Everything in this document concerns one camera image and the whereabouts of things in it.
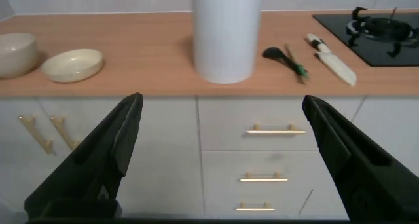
cream bowl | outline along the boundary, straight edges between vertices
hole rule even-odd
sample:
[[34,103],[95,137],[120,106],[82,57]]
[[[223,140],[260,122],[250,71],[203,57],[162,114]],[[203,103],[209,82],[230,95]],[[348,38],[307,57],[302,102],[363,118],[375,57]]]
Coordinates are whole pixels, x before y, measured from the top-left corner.
[[37,63],[39,52],[36,38],[28,33],[0,35],[0,78],[19,77]]
[[72,50],[47,60],[41,71],[54,82],[74,83],[97,74],[103,63],[103,54],[98,50]]

wooden countertop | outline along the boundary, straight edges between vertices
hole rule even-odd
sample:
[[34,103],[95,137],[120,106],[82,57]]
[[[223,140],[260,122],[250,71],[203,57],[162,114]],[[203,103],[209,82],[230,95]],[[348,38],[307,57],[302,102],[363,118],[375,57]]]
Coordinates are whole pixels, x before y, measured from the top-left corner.
[[[228,85],[209,83],[195,72],[191,13],[16,16],[0,23],[0,34],[35,34],[42,60],[95,48],[104,53],[106,64],[96,76],[71,84],[53,83],[36,69],[0,80],[0,96],[419,95],[419,67],[369,67],[313,13],[337,12],[263,12],[255,72]],[[356,72],[357,86],[343,83],[314,57],[315,50],[304,40],[307,33],[320,36]],[[286,43],[310,72],[306,85],[284,65],[260,57],[265,48]]]

gold cabinet handle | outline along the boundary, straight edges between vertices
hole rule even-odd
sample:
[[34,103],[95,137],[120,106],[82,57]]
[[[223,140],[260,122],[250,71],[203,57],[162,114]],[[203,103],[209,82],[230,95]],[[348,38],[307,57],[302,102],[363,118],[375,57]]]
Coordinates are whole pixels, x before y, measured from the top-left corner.
[[65,143],[68,145],[68,147],[73,151],[77,146],[79,145],[79,141],[73,141],[70,138],[70,135],[67,133],[67,130],[64,128],[64,117],[56,118],[54,116],[51,116],[50,118],[51,122],[57,129],[58,133],[60,133],[61,137],[64,139]]
[[298,130],[295,128],[294,124],[290,124],[288,130],[261,130],[259,124],[255,124],[253,130],[248,130],[247,134],[287,134],[287,135],[302,135],[307,133],[304,130]]
[[270,204],[269,203],[264,203],[263,204],[263,208],[246,208],[246,206],[244,205],[244,203],[241,203],[240,204],[240,207],[239,208],[236,208],[236,211],[256,211],[256,212],[258,212],[258,211],[275,211],[275,208],[272,208],[271,206],[270,206]]
[[246,173],[245,178],[240,179],[241,182],[284,182],[287,178],[282,178],[279,172],[276,172],[273,177],[255,178],[249,172]]
[[26,130],[35,138],[39,145],[45,150],[49,155],[52,153],[52,140],[46,140],[35,128],[34,122],[35,117],[26,118],[24,116],[19,116],[20,122],[25,126]]

green chopstick tip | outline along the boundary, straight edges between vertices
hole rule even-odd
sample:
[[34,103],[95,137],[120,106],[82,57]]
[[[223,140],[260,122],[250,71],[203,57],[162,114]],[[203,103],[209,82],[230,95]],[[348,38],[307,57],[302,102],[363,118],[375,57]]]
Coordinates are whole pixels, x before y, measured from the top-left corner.
[[304,69],[304,67],[302,65],[298,65],[298,70],[299,73],[301,74],[301,76],[309,78],[307,71]]

knife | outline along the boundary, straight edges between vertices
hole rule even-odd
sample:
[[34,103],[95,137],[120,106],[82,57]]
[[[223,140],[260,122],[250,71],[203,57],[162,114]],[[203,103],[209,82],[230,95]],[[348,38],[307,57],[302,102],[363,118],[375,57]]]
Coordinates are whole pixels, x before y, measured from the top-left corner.
[[314,34],[307,34],[310,44],[318,50],[316,56],[338,77],[350,86],[356,85],[356,74],[338,57],[331,52],[326,43]]

